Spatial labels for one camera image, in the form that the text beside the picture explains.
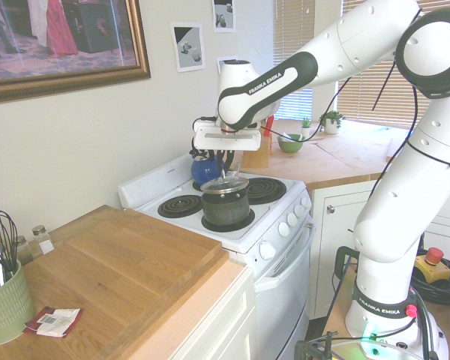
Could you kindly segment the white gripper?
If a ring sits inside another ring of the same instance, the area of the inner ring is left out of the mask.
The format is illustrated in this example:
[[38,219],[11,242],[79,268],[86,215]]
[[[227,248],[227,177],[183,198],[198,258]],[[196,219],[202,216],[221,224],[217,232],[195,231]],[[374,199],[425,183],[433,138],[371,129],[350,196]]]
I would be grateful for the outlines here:
[[205,125],[195,130],[194,145],[197,149],[216,151],[217,169],[228,170],[234,160],[234,151],[257,151],[261,144],[261,133],[257,129],[244,129],[226,133],[214,125]]

